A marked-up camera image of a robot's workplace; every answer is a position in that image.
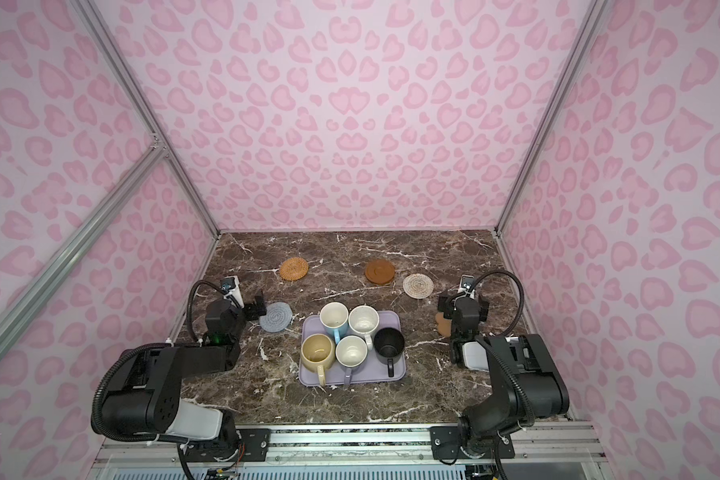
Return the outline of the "brown flower cork coaster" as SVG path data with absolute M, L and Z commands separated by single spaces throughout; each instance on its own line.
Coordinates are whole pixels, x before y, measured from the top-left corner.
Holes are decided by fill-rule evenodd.
M 452 320 L 447 319 L 442 312 L 435 315 L 436 329 L 440 336 L 444 338 L 451 337 Z

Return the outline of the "grey round coaster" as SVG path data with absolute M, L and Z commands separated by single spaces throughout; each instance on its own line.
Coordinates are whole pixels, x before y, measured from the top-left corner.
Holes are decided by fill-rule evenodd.
M 274 302 L 267 306 L 267 311 L 259 317 L 259 326 L 268 333 L 286 330 L 293 319 L 293 311 L 285 302 Z

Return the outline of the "multicolour braided round coaster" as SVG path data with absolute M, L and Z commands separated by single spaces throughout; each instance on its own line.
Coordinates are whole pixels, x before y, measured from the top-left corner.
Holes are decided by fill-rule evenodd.
M 425 274 L 414 273 L 403 280 L 403 291 L 413 299 L 426 299 L 434 292 L 434 282 Z

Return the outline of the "woven rattan coaster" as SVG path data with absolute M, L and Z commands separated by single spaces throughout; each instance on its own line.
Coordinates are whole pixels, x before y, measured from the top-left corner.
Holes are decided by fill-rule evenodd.
M 304 278 L 309 271 L 308 262 L 301 257 L 291 257 L 285 260 L 278 273 L 286 281 L 297 281 Z

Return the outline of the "light blue mug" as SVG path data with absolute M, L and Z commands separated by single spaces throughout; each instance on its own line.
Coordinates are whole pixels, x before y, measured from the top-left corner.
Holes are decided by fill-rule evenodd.
M 338 344 L 349 331 L 349 310 L 343 303 L 326 304 L 320 311 L 319 319 L 335 344 Z

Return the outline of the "brown wooden round coaster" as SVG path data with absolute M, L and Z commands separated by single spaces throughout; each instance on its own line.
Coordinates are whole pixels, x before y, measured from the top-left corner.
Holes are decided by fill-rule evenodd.
M 395 266 L 385 259 L 375 259 L 368 262 L 364 271 L 367 280 L 376 285 L 390 283 L 394 279 L 395 273 Z

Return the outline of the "white speckled mug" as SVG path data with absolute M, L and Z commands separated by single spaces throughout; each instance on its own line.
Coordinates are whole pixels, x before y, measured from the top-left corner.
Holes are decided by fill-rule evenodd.
M 379 312 L 371 306 L 360 305 L 353 308 L 348 316 L 350 332 L 362 338 L 369 350 L 373 349 L 373 337 L 380 325 Z

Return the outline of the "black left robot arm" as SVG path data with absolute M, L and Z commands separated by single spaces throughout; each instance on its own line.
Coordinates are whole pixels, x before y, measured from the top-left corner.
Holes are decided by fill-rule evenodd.
M 238 454 L 242 440 L 233 414 L 184 401 L 181 388 L 187 378 L 232 370 L 245 327 L 266 313 L 262 292 L 242 307 L 217 300 L 207 306 L 202 344 L 152 343 L 124 351 L 94 394 L 93 431 L 120 442 L 174 443 L 192 461 Z

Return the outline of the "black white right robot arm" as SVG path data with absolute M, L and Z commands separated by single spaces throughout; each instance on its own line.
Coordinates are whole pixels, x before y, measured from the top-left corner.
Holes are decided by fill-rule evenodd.
M 511 435 L 536 421 L 565 414 L 567 387 L 538 334 L 484 335 L 485 302 L 461 292 L 443 293 L 438 313 L 450 322 L 450 360 L 489 374 L 490 395 L 460 414 L 454 427 L 430 429 L 433 457 L 448 465 L 459 459 L 511 459 Z

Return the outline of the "yellow beige mug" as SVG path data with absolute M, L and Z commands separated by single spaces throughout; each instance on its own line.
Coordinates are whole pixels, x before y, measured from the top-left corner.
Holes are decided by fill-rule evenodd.
M 327 374 L 336 360 L 336 345 L 326 334 L 308 336 L 301 344 L 300 361 L 309 385 L 327 385 Z

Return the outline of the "black mug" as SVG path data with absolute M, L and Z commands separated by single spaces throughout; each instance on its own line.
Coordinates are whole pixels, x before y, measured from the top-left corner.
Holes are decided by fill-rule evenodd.
M 387 376 L 395 376 L 395 362 L 403 355 L 405 338 L 396 328 L 385 327 L 378 330 L 373 338 L 373 348 L 377 358 L 386 369 Z

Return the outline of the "lilac white mug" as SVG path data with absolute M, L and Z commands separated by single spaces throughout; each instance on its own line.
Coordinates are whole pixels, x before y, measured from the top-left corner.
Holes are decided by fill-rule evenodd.
M 348 335 L 342 338 L 337 344 L 335 356 L 336 361 L 343 368 L 343 385 L 345 388 L 348 388 L 352 382 L 354 373 L 367 359 L 367 345 L 362 338 Z

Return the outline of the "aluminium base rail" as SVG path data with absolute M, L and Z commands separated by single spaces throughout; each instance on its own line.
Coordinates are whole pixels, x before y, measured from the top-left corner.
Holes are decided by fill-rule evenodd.
M 500 441 L 492 452 L 466 454 L 457 428 L 440 424 L 245 425 L 243 450 L 213 458 L 175 446 L 106 441 L 91 479 L 611 479 L 587 422 L 540 422 Z

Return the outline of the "aluminium frame struts left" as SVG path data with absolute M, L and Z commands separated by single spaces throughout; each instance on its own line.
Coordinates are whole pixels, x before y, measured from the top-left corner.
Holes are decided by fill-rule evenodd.
M 0 362 L 18 343 L 31 321 L 59 290 L 84 255 L 92 249 L 104 230 L 112 224 L 125 203 L 134 196 L 147 176 L 160 163 L 170 166 L 195 213 L 210 232 L 211 239 L 217 241 L 220 236 L 219 227 L 190 180 L 187 169 L 181 164 L 168 139 L 167 130 L 160 125 L 153 103 L 147 98 L 144 87 L 139 84 L 133 69 L 128 65 L 117 45 L 113 30 L 107 25 L 96 2 L 68 1 L 66 7 L 75 12 L 79 23 L 87 30 L 99 56 L 106 61 L 114 80 L 128 99 L 128 105 L 144 124 L 152 142 L 0 314 Z

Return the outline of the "aluminium frame strut right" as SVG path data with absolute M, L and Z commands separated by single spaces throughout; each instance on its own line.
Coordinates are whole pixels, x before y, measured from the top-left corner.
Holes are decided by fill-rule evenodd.
M 591 1 L 588 5 L 588 10 L 582 20 L 581 27 L 574 38 L 572 48 L 565 62 L 562 64 L 558 78 L 554 83 L 554 88 L 547 100 L 530 145 L 523 157 L 518 175 L 509 192 L 507 203 L 499 216 L 496 228 L 494 229 L 497 238 L 501 238 L 508 230 L 508 224 L 514 210 L 520 202 L 520 197 L 525 185 L 529 181 L 535 164 L 541 155 L 541 151 L 554 129 L 566 98 L 576 82 L 577 76 L 597 35 L 601 31 L 603 24 L 607 22 L 612 5 L 613 1 L 606 0 Z

